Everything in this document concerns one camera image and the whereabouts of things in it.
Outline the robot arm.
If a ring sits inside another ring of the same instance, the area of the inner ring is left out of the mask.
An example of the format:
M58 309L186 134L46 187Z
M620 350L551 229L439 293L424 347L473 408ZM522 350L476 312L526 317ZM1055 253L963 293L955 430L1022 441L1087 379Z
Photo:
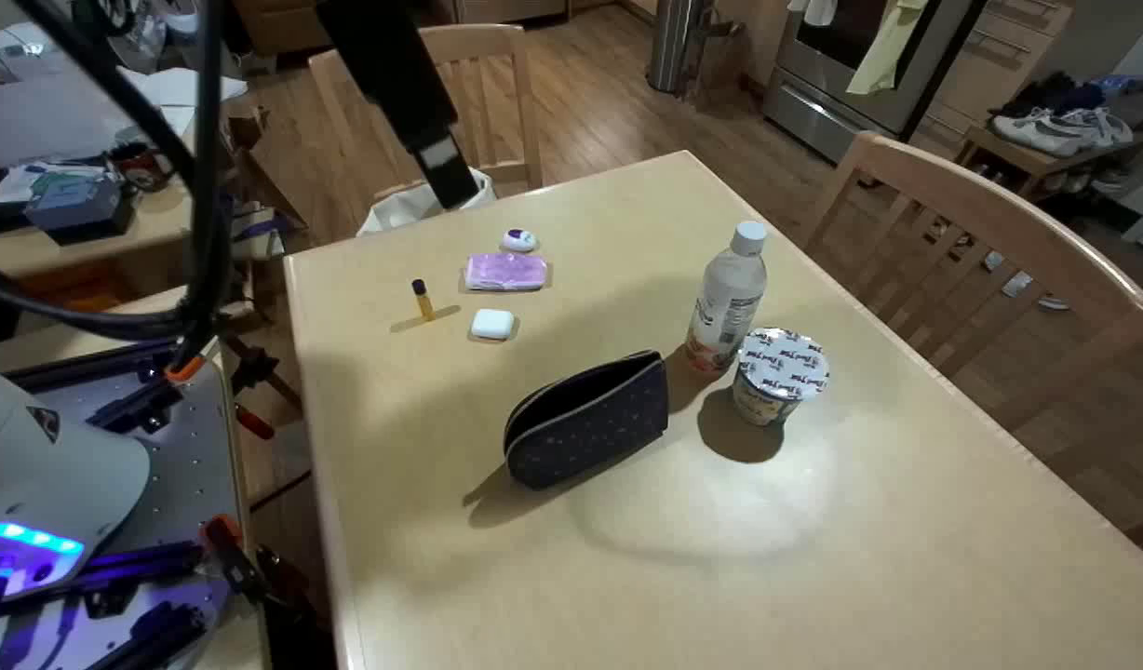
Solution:
M442 207L481 192L463 145L459 111L401 0L321 0L318 18L358 89L388 116Z

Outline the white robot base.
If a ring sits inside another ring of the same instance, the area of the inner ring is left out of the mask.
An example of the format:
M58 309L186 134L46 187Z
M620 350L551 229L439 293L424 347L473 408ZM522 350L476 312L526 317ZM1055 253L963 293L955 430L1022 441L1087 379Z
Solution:
M150 474L138 438L72 420L0 376L4 599L67 584L140 502Z

